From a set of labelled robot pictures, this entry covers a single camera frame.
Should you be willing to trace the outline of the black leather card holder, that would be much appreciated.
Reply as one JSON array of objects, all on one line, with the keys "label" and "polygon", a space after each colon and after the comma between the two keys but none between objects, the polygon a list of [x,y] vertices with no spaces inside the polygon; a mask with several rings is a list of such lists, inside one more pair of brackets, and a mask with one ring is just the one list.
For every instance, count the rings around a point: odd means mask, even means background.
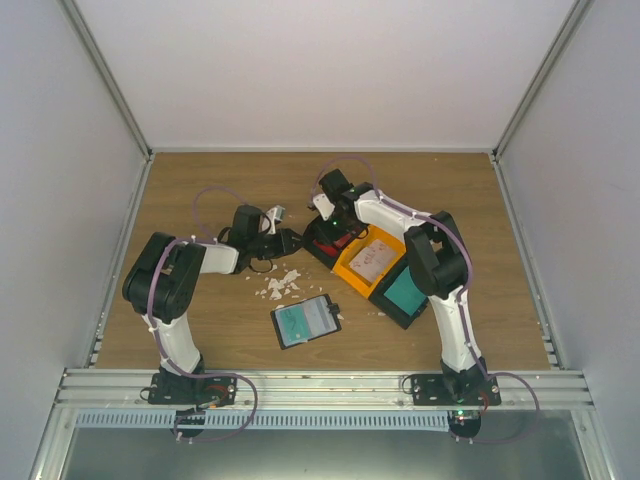
[{"label": "black leather card holder", "polygon": [[[292,305],[300,305],[304,309],[311,335],[308,341],[286,348],[283,345],[282,338],[278,329],[278,324],[276,321],[276,311]],[[302,345],[310,341],[340,332],[342,330],[339,318],[340,313],[341,310],[339,305],[333,302],[328,294],[324,294],[291,305],[276,308],[275,310],[272,310],[270,312],[270,317],[280,349],[287,350],[298,345]]]}]

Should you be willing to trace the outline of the teal VIP card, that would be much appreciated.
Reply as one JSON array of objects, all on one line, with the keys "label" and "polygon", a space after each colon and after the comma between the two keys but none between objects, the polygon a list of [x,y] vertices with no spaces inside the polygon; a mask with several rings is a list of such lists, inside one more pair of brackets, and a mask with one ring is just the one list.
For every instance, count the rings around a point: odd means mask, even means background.
[{"label": "teal VIP card", "polygon": [[276,321],[286,348],[309,340],[311,335],[309,325],[304,309],[300,305],[277,310]]}]

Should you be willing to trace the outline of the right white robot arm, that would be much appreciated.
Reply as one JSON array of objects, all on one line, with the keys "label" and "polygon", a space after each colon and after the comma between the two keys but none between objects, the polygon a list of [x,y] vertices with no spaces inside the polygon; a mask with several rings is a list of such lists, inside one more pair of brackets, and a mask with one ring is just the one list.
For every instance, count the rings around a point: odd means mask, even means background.
[{"label": "right white robot arm", "polygon": [[413,209],[339,169],[319,174],[309,207],[317,216],[306,249],[403,329],[432,308],[444,396],[456,405],[474,398],[482,353],[468,307],[471,261],[453,216]]}]

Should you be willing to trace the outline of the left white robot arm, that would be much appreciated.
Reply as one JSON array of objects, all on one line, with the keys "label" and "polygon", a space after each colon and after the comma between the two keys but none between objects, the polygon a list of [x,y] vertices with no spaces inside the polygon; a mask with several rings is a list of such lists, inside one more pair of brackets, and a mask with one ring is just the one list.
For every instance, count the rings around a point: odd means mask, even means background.
[{"label": "left white robot arm", "polygon": [[187,316],[199,278],[237,275],[255,260],[271,263],[300,250],[302,235],[280,226],[283,212],[279,205],[264,212],[243,204],[211,240],[155,232],[127,274],[123,297],[153,335],[161,370],[174,376],[171,391],[181,402],[196,403],[206,391]]}]

